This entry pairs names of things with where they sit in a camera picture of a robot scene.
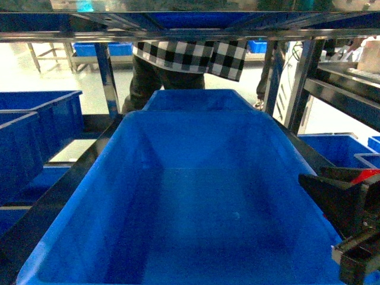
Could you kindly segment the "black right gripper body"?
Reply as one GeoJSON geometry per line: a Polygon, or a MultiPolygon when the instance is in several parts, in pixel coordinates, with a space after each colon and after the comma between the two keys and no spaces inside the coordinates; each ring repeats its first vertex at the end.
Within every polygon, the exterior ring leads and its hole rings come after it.
{"type": "Polygon", "coordinates": [[[379,174],[352,184],[362,170],[323,167],[317,176],[298,178],[342,239],[333,246],[332,259],[345,284],[363,284],[379,270],[379,174]]]}

